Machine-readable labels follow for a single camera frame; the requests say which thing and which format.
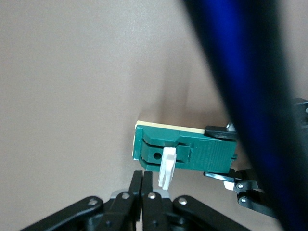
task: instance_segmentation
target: green plastic connector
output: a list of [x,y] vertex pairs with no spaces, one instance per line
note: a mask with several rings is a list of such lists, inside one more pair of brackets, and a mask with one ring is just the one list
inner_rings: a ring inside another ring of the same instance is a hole
[[236,141],[204,135],[204,130],[138,121],[133,159],[148,171],[159,171],[163,148],[175,147],[175,168],[228,173],[236,159]]

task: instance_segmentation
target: round hole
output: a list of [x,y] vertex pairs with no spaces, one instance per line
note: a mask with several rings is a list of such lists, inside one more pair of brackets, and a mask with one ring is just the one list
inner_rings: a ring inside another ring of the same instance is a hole
[[162,158],[162,155],[160,153],[154,153],[153,156],[156,160],[160,160]]

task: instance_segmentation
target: beige surface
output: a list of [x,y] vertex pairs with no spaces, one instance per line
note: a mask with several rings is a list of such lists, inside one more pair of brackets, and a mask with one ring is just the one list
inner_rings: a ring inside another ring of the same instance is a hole
[[[294,87],[308,98],[308,2],[284,6]],[[176,0],[1,0],[0,80],[5,231],[128,187],[141,169],[131,159],[138,119],[193,128],[227,122]],[[241,155],[236,167],[247,164]],[[189,194],[254,231],[280,230],[276,220],[238,206],[220,181],[174,175],[173,198]]]

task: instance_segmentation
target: silver screw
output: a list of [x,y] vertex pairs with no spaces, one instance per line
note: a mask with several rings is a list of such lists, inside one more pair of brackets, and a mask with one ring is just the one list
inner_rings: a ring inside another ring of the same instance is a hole
[[150,192],[150,193],[148,194],[148,197],[149,197],[150,199],[155,199],[155,198],[156,198],[156,195],[155,195],[154,192]]
[[97,200],[95,200],[94,198],[91,198],[88,205],[93,206],[93,205],[96,205],[97,203],[98,203]]
[[122,199],[128,199],[129,198],[129,194],[127,192],[122,194]]
[[180,203],[181,205],[186,205],[186,204],[187,204],[187,201],[186,201],[186,199],[185,199],[185,198],[180,197],[180,199],[179,199],[179,203]]

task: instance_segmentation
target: white plastic piece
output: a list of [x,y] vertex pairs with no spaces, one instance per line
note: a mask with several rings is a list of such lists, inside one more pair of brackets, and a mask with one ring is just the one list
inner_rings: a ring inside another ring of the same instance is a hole
[[169,188],[173,177],[176,160],[176,148],[165,147],[163,150],[162,162],[159,169],[158,179],[158,186],[163,187],[163,190],[168,190]]
[[232,191],[233,188],[234,188],[234,184],[235,184],[235,183],[234,183],[234,182],[224,181],[223,184],[225,185],[225,188],[226,188],[226,189]]

